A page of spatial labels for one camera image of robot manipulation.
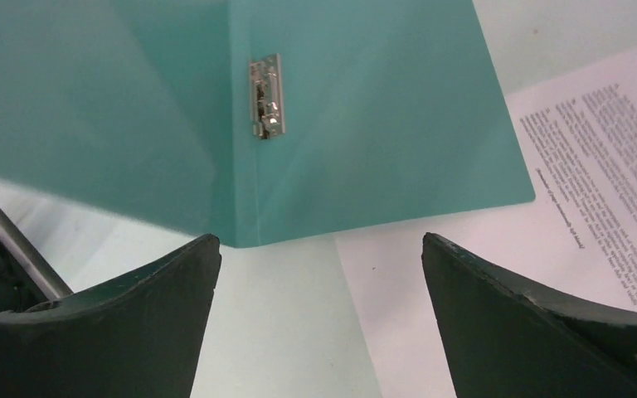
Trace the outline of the teal plastic folder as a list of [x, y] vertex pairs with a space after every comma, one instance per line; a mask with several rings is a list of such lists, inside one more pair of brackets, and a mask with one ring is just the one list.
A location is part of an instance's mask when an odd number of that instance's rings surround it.
[[236, 248], [535, 197], [470, 1], [0, 1], [0, 178]]

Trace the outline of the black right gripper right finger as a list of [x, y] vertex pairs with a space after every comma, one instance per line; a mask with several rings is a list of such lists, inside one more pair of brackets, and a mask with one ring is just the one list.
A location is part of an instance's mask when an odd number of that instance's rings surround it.
[[442, 235], [421, 263], [459, 397], [637, 397], [637, 312], [500, 267]]

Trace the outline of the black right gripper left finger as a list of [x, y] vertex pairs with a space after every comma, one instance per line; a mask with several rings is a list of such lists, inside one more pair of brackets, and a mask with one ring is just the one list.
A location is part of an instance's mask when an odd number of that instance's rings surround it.
[[0, 397], [188, 397], [221, 269], [211, 234], [104, 283], [0, 312]]

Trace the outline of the printed white paper sheet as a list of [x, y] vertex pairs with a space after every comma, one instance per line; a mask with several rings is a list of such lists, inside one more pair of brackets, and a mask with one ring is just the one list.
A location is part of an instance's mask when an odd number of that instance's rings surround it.
[[533, 201], [336, 239], [385, 397], [455, 396], [421, 268], [428, 232], [554, 289], [637, 312], [637, 48], [507, 104]]

